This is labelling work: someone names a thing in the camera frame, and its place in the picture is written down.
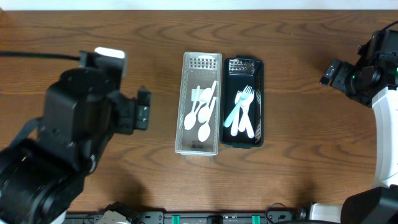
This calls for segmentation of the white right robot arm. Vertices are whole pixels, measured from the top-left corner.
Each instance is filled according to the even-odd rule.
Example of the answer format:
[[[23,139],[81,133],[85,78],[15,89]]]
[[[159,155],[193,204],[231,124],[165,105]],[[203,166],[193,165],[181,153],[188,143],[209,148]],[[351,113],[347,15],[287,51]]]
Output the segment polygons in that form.
[[[381,61],[377,65],[356,68],[348,62],[332,60],[320,83],[332,86],[374,111],[377,153],[372,187],[396,185],[397,65]]]

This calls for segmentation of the white plastic fork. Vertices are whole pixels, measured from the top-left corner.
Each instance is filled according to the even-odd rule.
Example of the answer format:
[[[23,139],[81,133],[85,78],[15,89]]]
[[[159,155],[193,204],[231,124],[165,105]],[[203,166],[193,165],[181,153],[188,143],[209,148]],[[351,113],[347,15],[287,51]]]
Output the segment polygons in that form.
[[[234,103],[238,104],[239,100],[240,100],[240,96],[241,96],[241,91],[238,91],[236,94],[236,98]],[[233,122],[232,122],[232,127],[231,127],[231,135],[233,137],[236,137],[238,134],[238,125],[239,125],[239,112],[240,110],[238,110],[234,116]]]

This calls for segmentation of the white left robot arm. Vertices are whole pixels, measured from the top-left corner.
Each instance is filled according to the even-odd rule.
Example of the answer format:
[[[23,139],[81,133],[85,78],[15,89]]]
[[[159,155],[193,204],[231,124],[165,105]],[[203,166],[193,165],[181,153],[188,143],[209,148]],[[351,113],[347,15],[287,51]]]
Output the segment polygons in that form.
[[[28,121],[1,152],[1,220],[50,223],[84,188],[115,134],[149,123],[151,93],[120,91],[120,72],[73,68],[45,94],[44,114]]]

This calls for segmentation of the dark green plastic basket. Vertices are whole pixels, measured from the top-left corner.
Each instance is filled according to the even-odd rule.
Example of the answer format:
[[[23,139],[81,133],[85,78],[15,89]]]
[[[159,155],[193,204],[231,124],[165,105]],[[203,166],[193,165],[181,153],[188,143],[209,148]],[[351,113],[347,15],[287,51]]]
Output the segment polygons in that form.
[[[240,106],[238,134],[231,135],[231,127],[224,121],[235,107],[238,91],[249,85],[252,95]],[[238,55],[224,61],[223,92],[221,95],[220,141],[235,148],[260,147],[264,142],[264,63],[252,56]]]

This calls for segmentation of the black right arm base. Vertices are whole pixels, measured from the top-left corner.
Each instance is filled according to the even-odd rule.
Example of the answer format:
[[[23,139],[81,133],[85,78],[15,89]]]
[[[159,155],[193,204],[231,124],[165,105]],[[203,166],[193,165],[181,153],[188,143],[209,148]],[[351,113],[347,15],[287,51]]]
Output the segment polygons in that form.
[[[307,223],[397,224],[397,186],[367,190],[348,197],[342,205],[313,203],[294,218]]]

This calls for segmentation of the white spoon long diagonal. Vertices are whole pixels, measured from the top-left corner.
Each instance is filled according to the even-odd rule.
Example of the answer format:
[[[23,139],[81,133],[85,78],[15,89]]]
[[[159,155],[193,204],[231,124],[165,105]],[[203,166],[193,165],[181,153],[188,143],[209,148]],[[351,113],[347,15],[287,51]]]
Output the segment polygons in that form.
[[[197,86],[196,89],[192,90],[192,99],[198,100],[200,103],[208,103],[214,94],[216,84],[217,81],[214,81],[211,87],[205,88],[204,90],[201,90],[200,86]]]

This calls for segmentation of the white spoon gripper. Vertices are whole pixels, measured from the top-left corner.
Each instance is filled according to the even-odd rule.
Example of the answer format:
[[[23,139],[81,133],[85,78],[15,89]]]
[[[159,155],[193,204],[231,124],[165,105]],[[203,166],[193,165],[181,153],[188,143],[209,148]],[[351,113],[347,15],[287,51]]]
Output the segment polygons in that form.
[[[190,130],[193,128],[193,126],[195,125],[195,121],[196,121],[196,117],[195,117],[195,107],[198,101],[198,97],[199,97],[199,91],[200,91],[200,86],[197,86],[197,89],[195,91],[195,100],[193,102],[192,105],[192,110],[191,112],[189,112],[189,114],[186,115],[185,119],[184,119],[184,128],[186,130]]]

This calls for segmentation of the mint green plastic fork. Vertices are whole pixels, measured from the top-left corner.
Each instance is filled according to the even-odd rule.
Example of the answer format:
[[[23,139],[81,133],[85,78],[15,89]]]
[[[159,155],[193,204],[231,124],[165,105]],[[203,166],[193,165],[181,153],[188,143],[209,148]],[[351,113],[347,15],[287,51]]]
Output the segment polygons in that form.
[[[245,89],[241,92],[239,96],[239,101],[236,103],[235,107],[224,121],[224,127],[228,128],[231,126],[236,113],[240,109],[240,106],[245,100],[247,100],[252,95],[252,91],[253,91],[252,87],[247,85]]]

